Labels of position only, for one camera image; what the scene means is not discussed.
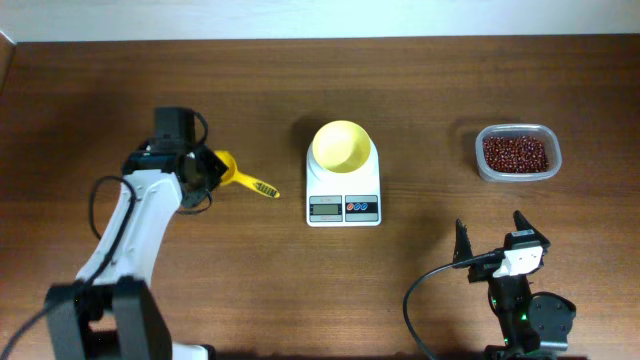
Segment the white digital kitchen scale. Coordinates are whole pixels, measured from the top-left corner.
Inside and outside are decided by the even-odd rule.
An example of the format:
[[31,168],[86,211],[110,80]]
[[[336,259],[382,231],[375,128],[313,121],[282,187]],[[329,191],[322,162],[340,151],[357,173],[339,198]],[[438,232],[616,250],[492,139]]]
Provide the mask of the white digital kitchen scale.
[[322,167],[310,145],[306,157],[306,223],[310,227],[375,227],[382,222],[379,155],[369,155],[355,171],[335,173]]

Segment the red adzuki beans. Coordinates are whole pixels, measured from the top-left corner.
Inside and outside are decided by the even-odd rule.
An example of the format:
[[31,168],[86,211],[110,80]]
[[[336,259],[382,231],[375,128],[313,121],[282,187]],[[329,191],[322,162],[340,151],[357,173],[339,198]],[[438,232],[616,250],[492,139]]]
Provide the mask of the red adzuki beans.
[[544,145],[530,136],[487,137],[482,142],[488,167],[502,173],[541,173],[549,169]]

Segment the yellow plastic measuring scoop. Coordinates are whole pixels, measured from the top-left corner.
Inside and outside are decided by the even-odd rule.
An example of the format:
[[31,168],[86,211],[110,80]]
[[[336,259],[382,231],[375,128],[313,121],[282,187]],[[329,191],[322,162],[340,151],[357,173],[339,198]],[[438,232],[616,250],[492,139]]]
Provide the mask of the yellow plastic measuring scoop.
[[233,155],[224,150],[215,150],[214,154],[224,163],[227,170],[221,176],[221,186],[237,183],[268,198],[277,199],[280,192],[271,184],[241,172]]

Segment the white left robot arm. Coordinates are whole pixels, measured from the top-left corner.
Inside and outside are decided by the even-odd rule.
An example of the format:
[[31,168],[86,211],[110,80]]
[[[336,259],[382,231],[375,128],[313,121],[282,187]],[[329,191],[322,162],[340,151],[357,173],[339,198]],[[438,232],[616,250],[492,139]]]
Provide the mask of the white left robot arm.
[[127,158],[96,250],[74,282],[53,285],[46,295],[56,358],[215,358],[211,345],[173,341],[150,285],[171,219],[199,213],[226,169],[204,144],[149,141]]

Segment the clear plastic food container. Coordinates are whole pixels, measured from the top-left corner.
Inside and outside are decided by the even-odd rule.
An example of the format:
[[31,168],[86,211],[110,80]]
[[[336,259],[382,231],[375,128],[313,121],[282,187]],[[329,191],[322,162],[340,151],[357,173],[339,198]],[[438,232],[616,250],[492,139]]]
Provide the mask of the clear plastic food container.
[[559,141],[544,125],[491,125],[477,135],[475,151],[479,175],[487,182],[546,180],[562,166]]

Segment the yellow plastic bowl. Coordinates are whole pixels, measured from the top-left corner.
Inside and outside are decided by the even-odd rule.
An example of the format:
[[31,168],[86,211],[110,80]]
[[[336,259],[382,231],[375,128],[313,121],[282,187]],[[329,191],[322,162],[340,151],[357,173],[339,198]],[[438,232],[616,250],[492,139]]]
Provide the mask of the yellow plastic bowl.
[[357,123],[336,120],[323,125],[311,143],[318,165],[332,173],[359,170],[368,161],[372,145],[369,134]]

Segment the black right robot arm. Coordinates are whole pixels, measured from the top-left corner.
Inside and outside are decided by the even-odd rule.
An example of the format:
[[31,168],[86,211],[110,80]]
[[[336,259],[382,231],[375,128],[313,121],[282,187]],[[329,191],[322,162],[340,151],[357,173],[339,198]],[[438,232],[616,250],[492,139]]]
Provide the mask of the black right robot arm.
[[557,294],[531,291],[528,277],[543,268],[550,241],[521,212],[513,219],[516,229],[503,246],[481,255],[472,252],[467,227],[457,220],[454,266],[468,270],[469,282],[488,284],[504,344],[487,346],[485,359],[555,359],[568,349],[576,306]]

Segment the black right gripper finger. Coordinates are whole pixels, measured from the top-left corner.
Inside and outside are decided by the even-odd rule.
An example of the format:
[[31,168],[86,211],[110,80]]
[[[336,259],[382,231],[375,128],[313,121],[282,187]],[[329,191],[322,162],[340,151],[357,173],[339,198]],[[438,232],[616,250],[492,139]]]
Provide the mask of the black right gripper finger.
[[524,217],[521,211],[516,210],[513,213],[513,220],[516,230],[519,233],[538,234],[538,230],[529,223],[529,221]]
[[455,268],[463,268],[467,266],[466,262],[473,258],[473,252],[467,233],[467,227],[460,219],[456,220],[455,233],[456,240],[452,263]]

